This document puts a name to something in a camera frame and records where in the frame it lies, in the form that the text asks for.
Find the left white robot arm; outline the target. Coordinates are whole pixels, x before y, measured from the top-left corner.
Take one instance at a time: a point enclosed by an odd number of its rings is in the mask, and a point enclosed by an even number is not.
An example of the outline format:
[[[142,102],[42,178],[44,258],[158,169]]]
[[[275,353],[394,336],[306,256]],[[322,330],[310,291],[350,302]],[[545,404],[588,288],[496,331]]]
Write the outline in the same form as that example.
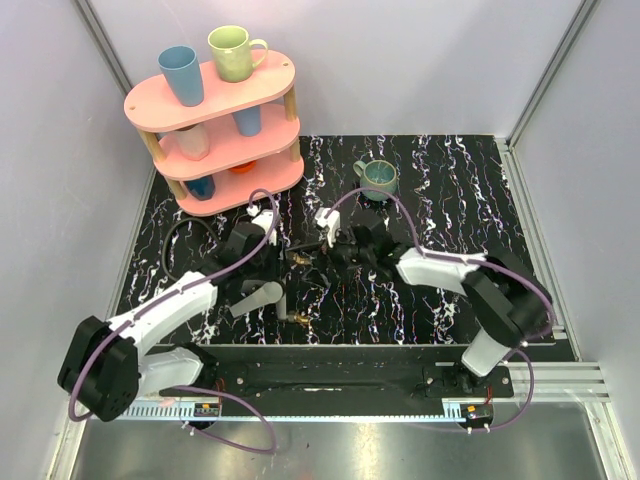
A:
[[[57,377],[70,402],[112,421],[141,396],[164,390],[203,396],[219,385],[216,357],[195,343],[177,344],[162,353],[151,350],[220,299],[229,300],[235,317],[273,305],[285,318],[276,225],[271,210],[241,222],[210,260],[185,272],[156,297],[107,321],[95,316],[83,320]]]

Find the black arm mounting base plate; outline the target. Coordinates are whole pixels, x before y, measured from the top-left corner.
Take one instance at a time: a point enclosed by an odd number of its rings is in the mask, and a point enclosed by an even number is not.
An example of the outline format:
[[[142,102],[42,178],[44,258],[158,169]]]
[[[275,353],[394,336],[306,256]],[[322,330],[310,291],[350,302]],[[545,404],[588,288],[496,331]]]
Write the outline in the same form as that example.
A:
[[[459,346],[233,346],[204,349],[195,386],[218,387],[271,417],[426,416],[445,399],[511,399],[504,366],[476,378]]]

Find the black faucet fitting brass ends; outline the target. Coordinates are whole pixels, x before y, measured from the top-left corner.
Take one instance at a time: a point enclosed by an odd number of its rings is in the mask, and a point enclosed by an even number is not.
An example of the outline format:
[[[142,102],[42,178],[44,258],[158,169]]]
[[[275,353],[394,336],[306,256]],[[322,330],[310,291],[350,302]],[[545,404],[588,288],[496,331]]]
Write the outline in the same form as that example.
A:
[[[230,287],[229,311],[240,317],[254,310],[274,305],[279,322],[310,324],[310,318],[287,307],[286,282],[283,267],[286,261],[281,253],[271,251],[262,259],[242,267]]]

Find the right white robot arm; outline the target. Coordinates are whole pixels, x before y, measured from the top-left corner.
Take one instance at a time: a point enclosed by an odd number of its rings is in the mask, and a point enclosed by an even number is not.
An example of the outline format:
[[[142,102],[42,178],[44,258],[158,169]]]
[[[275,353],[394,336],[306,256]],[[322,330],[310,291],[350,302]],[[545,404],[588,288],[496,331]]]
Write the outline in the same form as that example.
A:
[[[382,227],[354,225],[331,232],[320,242],[295,245],[293,255],[312,251],[343,273],[367,267],[386,281],[428,286],[466,296],[480,329],[454,371],[454,384],[476,396],[490,383],[491,371],[515,349],[552,329],[552,297],[512,252],[452,254],[411,246]]]

